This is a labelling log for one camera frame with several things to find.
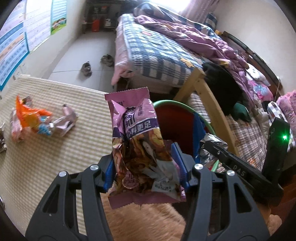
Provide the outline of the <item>purple chips bag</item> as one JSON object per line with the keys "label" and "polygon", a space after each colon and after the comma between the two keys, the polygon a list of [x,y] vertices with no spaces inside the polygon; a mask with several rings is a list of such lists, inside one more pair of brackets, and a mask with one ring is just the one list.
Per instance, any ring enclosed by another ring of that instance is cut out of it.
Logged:
{"label": "purple chips bag", "polygon": [[148,88],[108,93],[105,100],[116,170],[111,208],[185,201],[180,168],[165,146]]}

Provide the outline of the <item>pink wrapper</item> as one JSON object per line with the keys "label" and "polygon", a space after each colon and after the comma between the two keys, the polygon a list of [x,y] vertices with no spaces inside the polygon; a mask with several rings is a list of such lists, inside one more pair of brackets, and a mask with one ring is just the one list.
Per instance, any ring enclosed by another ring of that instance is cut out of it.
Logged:
{"label": "pink wrapper", "polygon": [[78,115],[69,105],[62,106],[63,116],[53,121],[54,132],[60,136],[65,136],[71,130],[78,120]]}

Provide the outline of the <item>orange snack bag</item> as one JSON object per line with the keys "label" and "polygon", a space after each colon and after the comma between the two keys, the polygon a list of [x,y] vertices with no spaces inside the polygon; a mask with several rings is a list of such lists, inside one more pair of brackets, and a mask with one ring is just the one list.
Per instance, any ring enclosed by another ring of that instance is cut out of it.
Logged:
{"label": "orange snack bag", "polygon": [[52,115],[46,109],[30,107],[19,95],[16,96],[16,116],[22,128],[30,128],[35,133],[50,136],[53,132]]}

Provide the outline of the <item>pink Pocky box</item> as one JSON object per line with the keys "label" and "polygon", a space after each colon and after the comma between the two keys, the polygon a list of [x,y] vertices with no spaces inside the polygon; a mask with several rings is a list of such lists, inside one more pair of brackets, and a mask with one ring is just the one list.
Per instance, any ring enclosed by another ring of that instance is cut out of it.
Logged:
{"label": "pink Pocky box", "polygon": [[10,124],[11,124],[11,138],[14,142],[19,143],[24,140],[25,132],[21,125],[21,122],[16,115],[16,110],[12,109],[10,115]]}

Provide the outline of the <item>brown plaid bed cover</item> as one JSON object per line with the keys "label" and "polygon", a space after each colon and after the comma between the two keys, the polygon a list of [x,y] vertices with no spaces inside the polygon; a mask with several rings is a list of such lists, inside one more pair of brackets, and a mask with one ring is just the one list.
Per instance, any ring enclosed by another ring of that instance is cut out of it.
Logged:
{"label": "brown plaid bed cover", "polygon": [[234,120],[226,116],[232,131],[240,158],[247,161],[258,170],[262,170],[266,157],[267,139],[263,135],[256,119],[252,116],[250,122],[241,119]]}

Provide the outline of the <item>green cloth item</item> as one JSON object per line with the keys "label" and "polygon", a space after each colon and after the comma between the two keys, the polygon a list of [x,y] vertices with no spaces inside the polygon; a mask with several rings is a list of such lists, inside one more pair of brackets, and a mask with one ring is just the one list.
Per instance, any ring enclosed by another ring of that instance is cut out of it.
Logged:
{"label": "green cloth item", "polygon": [[248,123],[251,122],[251,117],[248,109],[243,104],[240,104],[239,102],[237,102],[234,105],[233,110],[231,112],[231,116],[235,121],[242,120]]}

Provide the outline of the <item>striped beige tablecloth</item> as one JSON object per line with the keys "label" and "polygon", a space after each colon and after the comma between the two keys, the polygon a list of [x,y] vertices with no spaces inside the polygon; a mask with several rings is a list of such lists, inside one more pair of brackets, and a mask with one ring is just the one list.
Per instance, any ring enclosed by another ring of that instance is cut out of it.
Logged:
{"label": "striped beige tablecloth", "polygon": [[[111,153],[111,118],[103,91],[27,75],[15,80],[1,100],[1,121],[7,150],[1,153],[1,197],[5,211],[24,234],[44,193],[60,171],[77,173]],[[11,138],[10,115],[17,97],[30,96],[35,108],[54,119],[69,105],[78,115],[65,135],[26,132],[16,143]]]}

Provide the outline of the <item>wooden bed footboard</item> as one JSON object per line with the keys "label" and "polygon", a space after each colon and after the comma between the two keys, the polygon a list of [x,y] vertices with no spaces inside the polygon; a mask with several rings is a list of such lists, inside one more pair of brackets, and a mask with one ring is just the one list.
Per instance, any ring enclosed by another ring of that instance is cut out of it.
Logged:
{"label": "wooden bed footboard", "polygon": [[203,102],[203,105],[211,119],[211,125],[216,135],[228,144],[229,152],[239,156],[235,143],[235,137],[231,132],[230,126],[220,105],[205,82],[204,77],[205,73],[202,70],[194,68],[183,86],[175,95],[174,100],[185,103],[191,93],[195,90],[201,98],[201,101]]}

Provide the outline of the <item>black clothing pile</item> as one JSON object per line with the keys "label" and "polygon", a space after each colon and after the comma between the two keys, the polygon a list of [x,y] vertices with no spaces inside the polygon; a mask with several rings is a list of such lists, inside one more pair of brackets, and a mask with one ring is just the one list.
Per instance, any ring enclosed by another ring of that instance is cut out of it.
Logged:
{"label": "black clothing pile", "polygon": [[230,115],[234,105],[243,102],[243,91],[229,71],[212,62],[202,64],[204,80],[215,96],[224,115]]}

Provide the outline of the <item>left dark shoe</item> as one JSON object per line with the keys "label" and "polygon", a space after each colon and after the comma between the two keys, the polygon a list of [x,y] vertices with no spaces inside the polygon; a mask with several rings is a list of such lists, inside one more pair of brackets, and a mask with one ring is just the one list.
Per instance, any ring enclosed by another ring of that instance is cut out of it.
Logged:
{"label": "left dark shoe", "polygon": [[92,75],[91,65],[89,61],[83,63],[81,67],[81,72],[86,77],[90,77]]}

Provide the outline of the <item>dark shoe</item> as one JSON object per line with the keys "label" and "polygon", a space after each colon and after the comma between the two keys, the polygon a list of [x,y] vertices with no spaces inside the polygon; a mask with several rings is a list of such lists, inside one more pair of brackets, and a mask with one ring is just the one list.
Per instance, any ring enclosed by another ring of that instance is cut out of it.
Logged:
{"label": "dark shoe", "polygon": [[109,54],[103,55],[100,62],[108,67],[114,66],[114,58]]}
{"label": "dark shoe", "polygon": [[81,72],[86,77],[90,77],[92,75],[91,65],[89,61],[83,63],[81,67]]}

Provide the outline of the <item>purple crumpled duvet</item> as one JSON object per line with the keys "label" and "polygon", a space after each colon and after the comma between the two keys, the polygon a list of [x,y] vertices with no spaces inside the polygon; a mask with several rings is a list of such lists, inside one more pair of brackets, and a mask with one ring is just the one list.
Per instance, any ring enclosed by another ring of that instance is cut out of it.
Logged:
{"label": "purple crumpled duvet", "polygon": [[185,48],[203,56],[213,63],[225,62],[225,68],[230,72],[236,83],[243,90],[248,106],[254,107],[254,92],[246,77],[249,68],[247,62],[223,40],[202,33],[195,27],[181,21],[169,21],[153,18],[147,15],[135,17],[135,21],[146,28],[159,32]]}

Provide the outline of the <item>red container under shelf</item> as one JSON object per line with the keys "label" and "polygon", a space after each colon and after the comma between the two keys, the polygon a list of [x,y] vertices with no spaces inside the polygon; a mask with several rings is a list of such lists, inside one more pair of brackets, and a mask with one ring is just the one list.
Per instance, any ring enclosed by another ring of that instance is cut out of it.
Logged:
{"label": "red container under shelf", "polygon": [[99,30],[100,30],[100,19],[96,19],[92,23],[91,31],[92,32],[99,32]]}

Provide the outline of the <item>pink sheer curtain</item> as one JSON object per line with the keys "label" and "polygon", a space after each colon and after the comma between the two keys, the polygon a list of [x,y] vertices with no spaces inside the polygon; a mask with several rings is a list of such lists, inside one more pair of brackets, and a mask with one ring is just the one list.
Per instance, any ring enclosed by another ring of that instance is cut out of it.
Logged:
{"label": "pink sheer curtain", "polygon": [[191,0],[181,11],[181,16],[188,19],[194,19],[206,16],[209,12],[214,11],[219,0]]}

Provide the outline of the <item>green number wall poster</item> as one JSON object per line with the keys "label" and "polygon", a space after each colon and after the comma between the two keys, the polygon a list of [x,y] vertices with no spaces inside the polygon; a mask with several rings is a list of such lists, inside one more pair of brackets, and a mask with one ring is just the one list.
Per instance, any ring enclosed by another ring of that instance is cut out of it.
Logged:
{"label": "green number wall poster", "polygon": [[66,0],[52,0],[51,7],[51,21],[50,21],[51,35],[61,30],[67,23],[67,1]]}

